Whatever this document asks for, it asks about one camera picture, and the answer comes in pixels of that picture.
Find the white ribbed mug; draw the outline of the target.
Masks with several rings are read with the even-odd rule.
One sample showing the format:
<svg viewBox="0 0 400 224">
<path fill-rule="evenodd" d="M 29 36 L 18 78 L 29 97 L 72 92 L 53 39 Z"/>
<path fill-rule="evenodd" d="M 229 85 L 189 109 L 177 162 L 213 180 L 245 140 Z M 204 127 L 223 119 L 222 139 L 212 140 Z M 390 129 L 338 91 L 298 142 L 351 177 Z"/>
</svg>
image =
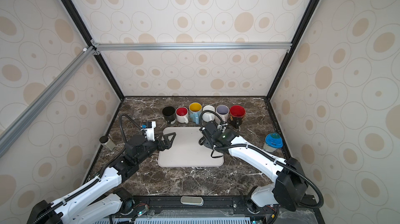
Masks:
<svg viewBox="0 0 400 224">
<path fill-rule="evenodd" d="M 204 122 L 210 122 L 215 120 L 215 108 L 212 105 L 206 105 L 203 108 L 203 115 L 202 115 L 202 119 Z"/>
</svg>

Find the black and white mug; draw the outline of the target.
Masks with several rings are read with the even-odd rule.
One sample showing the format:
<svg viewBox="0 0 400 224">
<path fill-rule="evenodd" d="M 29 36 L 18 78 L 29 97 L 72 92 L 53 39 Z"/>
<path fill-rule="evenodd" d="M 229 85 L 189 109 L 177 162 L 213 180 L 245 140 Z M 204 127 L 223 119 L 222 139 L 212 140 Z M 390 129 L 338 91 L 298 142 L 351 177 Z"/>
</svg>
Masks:
<svg viewBox="0 0 400 224">
<path fill-rule="evenodd" d="M 176 122 L 176 110 L 173 106 L 167 106 L 162 109 L 162 115 L 168 125 L 173 125 Z"/>
</svg>

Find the pink iridescent mug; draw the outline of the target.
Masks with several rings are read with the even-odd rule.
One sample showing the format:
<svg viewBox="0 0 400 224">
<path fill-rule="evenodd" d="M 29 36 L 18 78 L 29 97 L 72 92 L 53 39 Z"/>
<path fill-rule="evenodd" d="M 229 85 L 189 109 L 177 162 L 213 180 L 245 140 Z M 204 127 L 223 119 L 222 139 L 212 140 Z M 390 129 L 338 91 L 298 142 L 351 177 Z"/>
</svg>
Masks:
<svg viewBox="0 0 400 224">
<path fill-rule="evenodd" d="M 228 122 L 229 118 L 229 107 L 226 105 L 219 105 L 216 108 L 216 114 L 224 121 Z"/>
</svg>

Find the plain white mug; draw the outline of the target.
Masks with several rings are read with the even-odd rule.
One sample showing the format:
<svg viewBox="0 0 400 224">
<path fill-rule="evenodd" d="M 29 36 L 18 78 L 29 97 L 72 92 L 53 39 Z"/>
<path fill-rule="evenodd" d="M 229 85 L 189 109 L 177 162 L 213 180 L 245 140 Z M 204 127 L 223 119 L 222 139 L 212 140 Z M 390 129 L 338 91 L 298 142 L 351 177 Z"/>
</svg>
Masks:
<svg viewBox="0 0 400 224">
<path fill-rule="evenodd" d="M 186 107 L 179 107 L 176 109 L 176 120 L 179 123 L 188 124 L 189 110 Z"/>
</svg>

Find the black skull mug red inside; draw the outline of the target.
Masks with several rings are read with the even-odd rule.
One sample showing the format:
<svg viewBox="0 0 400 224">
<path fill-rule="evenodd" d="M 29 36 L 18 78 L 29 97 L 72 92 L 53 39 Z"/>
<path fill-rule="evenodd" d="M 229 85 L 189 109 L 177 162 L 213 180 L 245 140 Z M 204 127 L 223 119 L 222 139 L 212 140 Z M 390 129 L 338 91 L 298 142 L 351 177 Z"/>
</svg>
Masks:
<svg viewBox="0 0 400 224">
<path fill-rule="evenodd" d="M 240 105 L 234 105 L 229 109 L 228 123 L 235 129 L 239 129 L 243 123 L 246 110 Z"/>
</svg>

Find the blue butterfly mug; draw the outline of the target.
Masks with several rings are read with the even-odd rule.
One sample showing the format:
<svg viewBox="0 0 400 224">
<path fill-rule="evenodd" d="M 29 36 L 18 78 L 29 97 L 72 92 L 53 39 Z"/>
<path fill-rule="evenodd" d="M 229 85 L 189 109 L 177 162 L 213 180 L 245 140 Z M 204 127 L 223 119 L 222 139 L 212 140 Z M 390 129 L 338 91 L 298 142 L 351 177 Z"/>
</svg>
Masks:
<svg viewBox="0 0 400 224">
<path fill-rule="evenodd" d="M 191 103 L 189 105 L 189 117 L 196 125 L 200 124 L 200 115 L 202 113 L 202 105 L 200 103 Z"/>
</svg>

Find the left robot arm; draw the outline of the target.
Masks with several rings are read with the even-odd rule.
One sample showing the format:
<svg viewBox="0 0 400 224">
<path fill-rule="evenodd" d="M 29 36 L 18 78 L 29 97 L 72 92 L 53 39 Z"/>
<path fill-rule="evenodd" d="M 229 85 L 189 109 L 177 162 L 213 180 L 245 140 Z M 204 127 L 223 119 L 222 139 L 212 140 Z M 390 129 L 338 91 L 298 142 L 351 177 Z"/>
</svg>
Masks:
<svg viewBox="0 0 400 224">
<path fill-rule="evenodd" d="M 28 223 L 66 224 L 103 193 L 129 179 L 138 171 L 139 164 L 154 152 L 170 149 L 175 137 L 176 133 L 173 132 L 161 135 L 155 141 L 148 141 L 143 135 L 134 135 L 125 143 L 121 154 L 109 165 L 103 167 L 94 179 L 53 203 L 43 200 L 36 204 L 31 211 Z"/>
</svg>

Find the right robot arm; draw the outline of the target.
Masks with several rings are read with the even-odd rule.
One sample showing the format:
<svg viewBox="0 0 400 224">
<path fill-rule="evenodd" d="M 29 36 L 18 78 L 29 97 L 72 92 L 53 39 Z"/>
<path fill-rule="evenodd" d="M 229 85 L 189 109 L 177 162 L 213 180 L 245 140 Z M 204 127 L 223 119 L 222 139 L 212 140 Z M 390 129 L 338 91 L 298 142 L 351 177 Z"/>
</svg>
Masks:
<svg viewBox="0 0 400 224">
<path fill-rule="evenodd" d="M 203 134 L 202 145 L 247 162 L 272 181 L 270 185 L 255 187 L 244 198 L 250 212 L 257 213 L 261 208 L 275 204 L 290 211 L 300 207 L 309 183 L 300 176 L 303 170 L 298 161 L 274 156 L 214 121 L 200 126 L 200 132 Z"/>
</svg>

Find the beige plastic tray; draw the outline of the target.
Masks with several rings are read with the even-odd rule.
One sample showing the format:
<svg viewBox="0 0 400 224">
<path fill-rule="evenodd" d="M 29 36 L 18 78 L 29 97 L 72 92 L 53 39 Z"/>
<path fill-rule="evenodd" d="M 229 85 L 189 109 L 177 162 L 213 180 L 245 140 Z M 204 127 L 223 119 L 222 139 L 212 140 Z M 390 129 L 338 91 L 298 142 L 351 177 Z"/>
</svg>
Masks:
<svg viewBox="0 0 400 224">
<path fill-rule="evenodd" d="M 199 127 L 167 127 L 163 134 L 176 133 L 172 147 L 159 153 L 158 165 L 163 168 L 220 167 L 224 158 L 216 158 L 211 149 L 199 145 L 203 137 Z"/>
</svg>

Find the cup with blue lid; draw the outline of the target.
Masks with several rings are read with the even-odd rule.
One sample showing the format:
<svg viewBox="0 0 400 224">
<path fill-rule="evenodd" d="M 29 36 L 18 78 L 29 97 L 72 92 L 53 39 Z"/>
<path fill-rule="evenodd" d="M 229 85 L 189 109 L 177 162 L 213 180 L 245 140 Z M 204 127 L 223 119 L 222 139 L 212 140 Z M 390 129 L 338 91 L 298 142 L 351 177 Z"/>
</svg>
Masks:
<svg viewBox="0 0 400 224">
<path fill-rule="evenodd" d="M 266 152 L 272 153 L 283 147 L 282 137 L 278 133 L 270 133 L 265 138 L 263 149 Z"/>
</svg>

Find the horizontal aluminium rail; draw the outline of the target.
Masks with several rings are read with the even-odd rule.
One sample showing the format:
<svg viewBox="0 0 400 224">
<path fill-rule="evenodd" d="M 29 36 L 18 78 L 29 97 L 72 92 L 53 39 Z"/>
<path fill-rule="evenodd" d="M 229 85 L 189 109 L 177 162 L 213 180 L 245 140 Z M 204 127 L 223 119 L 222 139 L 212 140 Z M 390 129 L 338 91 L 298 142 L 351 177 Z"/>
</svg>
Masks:
<svg viewBox="0 0 400 224">
<path fill-rule="evenodd" d="M 284 49 L 292 47 L 291 42 L 254 42 L 254 43 L 94 43 L 99 51 L 156 51 L 156 50 L 252 50 Z"/>
</svg>

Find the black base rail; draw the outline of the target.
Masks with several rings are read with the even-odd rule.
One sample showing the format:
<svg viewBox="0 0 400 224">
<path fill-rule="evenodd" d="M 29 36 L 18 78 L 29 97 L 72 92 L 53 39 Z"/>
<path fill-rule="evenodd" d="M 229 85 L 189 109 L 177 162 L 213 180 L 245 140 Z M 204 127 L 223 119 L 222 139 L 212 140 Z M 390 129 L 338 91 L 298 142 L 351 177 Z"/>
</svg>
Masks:
<svg viewBox="0 0 400 224">
<path fill-rule="evenodd" d="M 299 208 L 289 211 L 277 204 L 252 213 L 244 196 L 202 196 L 203 205 L 185 205 L 181 196 L 135 196 L 133 209 L 112 214 L 107 224 L 323 224 L 320 210 Z"/>
</svg>

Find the diagonal aluminium rail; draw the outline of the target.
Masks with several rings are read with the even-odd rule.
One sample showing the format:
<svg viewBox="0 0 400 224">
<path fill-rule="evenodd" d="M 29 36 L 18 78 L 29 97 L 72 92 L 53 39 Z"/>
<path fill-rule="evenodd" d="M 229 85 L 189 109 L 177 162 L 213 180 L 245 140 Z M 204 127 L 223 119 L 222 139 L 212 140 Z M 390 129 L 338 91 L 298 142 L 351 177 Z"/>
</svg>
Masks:
<svg viewBox="0 0 400 224">
<path fill-rule="evenodd" d="M 50 103 L 50 101 L 61 91 L 71 77 L 79 70 L 86 60 L 94 55 L 94 47 L 87 46 L 59 76 L 29 105 L 26 110 L 2 133 L 1 156 L 3 156 L 23 134 L 34 119 Z"/>
</svg>

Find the black left corner post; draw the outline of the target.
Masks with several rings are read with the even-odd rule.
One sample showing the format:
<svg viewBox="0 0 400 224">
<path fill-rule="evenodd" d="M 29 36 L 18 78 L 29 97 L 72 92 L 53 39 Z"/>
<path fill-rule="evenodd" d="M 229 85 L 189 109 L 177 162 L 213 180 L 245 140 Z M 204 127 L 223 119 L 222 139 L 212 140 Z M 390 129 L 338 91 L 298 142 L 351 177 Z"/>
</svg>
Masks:
<svg viewBox="0 0 400 224">
<path fill-rule="evenodd" d="M 95 49 L 96 54 L 94 54 L 94 57 L 95 57 L 97 63 L 99 64 L 100 68 L 102 69 L 108 82 L 110 83 L 114 92 L 117 94 L 120 101 L 123 101 L 125 99 L 125 96 L 124 96 L 121 88 L 117 84 L 116 79 L 112 75 L 110 68 L 106 64 L 106 61 L 104 60 L 103 56 L 101 55 L 101 53 L 97 50 L 97 48 L 92 43 L 93 38 L 92 38 L 88 28 L 86 27 L 82 17 L 80 16 L 78 10 L 76 9 L 73 1 L 72 0 L 61 0 L 61 2 L 62 2 L 62 5 L 64 6 L 64 8 L 66 9 L 67 13 L 71 17 L 74 25 L 78 29 L 80 35 L 83 37 L 83 40 L 85 41 L 85 43 L 88 46 L 93 47 Z"/>
</svg>

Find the black corner frame post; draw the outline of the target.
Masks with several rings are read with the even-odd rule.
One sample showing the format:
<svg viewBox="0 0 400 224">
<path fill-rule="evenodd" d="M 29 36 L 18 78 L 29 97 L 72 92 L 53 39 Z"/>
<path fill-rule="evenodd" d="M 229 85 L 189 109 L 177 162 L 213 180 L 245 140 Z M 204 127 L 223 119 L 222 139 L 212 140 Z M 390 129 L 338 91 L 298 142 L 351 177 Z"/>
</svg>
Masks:
<svg viewBox="0 0 400 224">
<path fill-rule="evenodd" d="M 296 30 L 296 32 L 294 34 L 294 37 L 293 37 L 293 39 L 291 41 L 292 46 L 291 46 L 290 50 L 285 54 L 285 56 L 283 58 L 283 61 L 280 64 L 280 67 L 278 69 L 278 72 L 277 72 L 277 74 L 276 74 L 276 76 L 275 76 L 275 78 L 273 80 L 271 88 L 270 88 L 270 90 L 269 90 L 269 92 L 268 92 L 268 94 L 266 96 L 266 102 L 271 101 L 271 99 L 272 99 L 272 97 L 273 97 L 273 95 L 274 95 L 274 93 L 275 93 L 275 91 L 276 91 L 276 89 L 277 89 L 277 87 L 278 87 L 278 85 L 279 85 L 279 83 L 280 83 L 280 81 L 281 81 L 281 79 L 282 79 L 282 77 L 283 77 L 283 75 L 284 75 L 284 73 L 285 73 L 285 71 L 286 71 L 291 59 L 292 59 L 292 57 L 293 57 L 293 55 L 294 55 L 294 52 L 296 51 L 296 49 L 297 49 L 297 47 L 298 47 L 298 45 L 299 45 L 299 43 L 300 43 L 305 31 L 306 31 L 306 28 L 307 28 L 308 24 L 309 24 L 313 14 L 314 14 L 314 12 L 317 9 L 317 6 L 318 6 L 319 2 L 320 2 L 320 0 L 310 0 L 309 1 L 308 5 L 306 7 L 306 10 L 305 10 L 305 12 L 303 14 L 303 17 L 301 18 L 300 23 L 299 23 L 299 25 L 297 27 L 297 30 Z"/>
</svg>

